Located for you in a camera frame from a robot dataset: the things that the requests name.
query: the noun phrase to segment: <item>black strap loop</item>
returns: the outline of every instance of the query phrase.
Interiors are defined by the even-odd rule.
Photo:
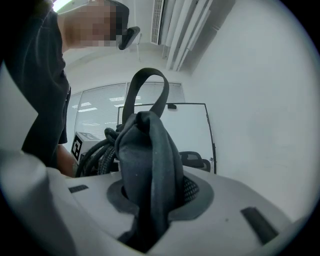
[[[169,82],[164,76],[164,74],[162,74],[159,70],[151,67],[146,67],[138,71],[134,75],[131,81],[129,92],[127,94],[125,104],[123,107],[122,125],[124,125],[128,120],[128,118],[131,116],[131,114],[135,112],[135,101],[141,86],[146,82],[146,80],[149,77],[153,75],[162,77],[164,81],[164,85],[163,85],[163,90],[160,97],[152,106],[150,111],[154,112],[159,118],[163,114],[166,107],[167,100],[168,100],[168,96],[169,96],[169,89],[170,89]]]

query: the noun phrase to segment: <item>air vent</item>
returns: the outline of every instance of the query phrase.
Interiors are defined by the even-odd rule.
[[[153,0],[151,43],[158,45],[165,0]]]

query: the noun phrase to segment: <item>person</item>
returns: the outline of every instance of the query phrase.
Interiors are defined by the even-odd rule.
[[[62,14],[53,10],[51,0],[38,0],[4,56],[12,79],[38,112],[22,150],[69,177],[74,176],[74,158],[63,144],[71,87],[63,53],[116,40],[119,16],[108,0],[90,0]]]

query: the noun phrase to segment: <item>black fabric cover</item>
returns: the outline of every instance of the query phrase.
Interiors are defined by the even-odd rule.
[[[134,101],[151,75],[164,79],[160,98],[150,111],[134,114]],[[184,204],[184,174],[179,152],[160,116],[166,106],[169,83],[153,68],[144,68],[133,78],[115,141],[126,197],[139,207],[127,237],[127,245],[146,252],[169,227],[168,213]]]

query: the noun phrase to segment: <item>ceiling light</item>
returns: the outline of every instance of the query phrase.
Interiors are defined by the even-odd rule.
[[[87,108],[87,109],[82,109],[82,110],[78,110],[78,112],[87,112],[87,111],[92,111],[92,110],[97,110],[96,107],[93,107],[93,108]]]
[[[124,101],[124,100],[125,100],[125,97],[110,98],[109,100],[110,100],[111,102]]]
[[[99,126],[98,123],[83,123],[84,126]]]
[[[142,103],[135,103],[134,104],[135,106],[137,106],[137,105],[142,105]],[[116,108],[119,108],[119,107],[124,107],[125,106],[125,104],[119,104],[119,105],[114,105]]]
[[[86,103],[82,103],[82,104],[81,104],[81,107],[89,106],[89,105],[91,105],[91,103],[90,103],[90,102],[86,102]]]
[[[56,0],[53,3],[53,10],[55,12],[59,11],[62,7],[64,7],[69,2],[71,2],[71,0]]]

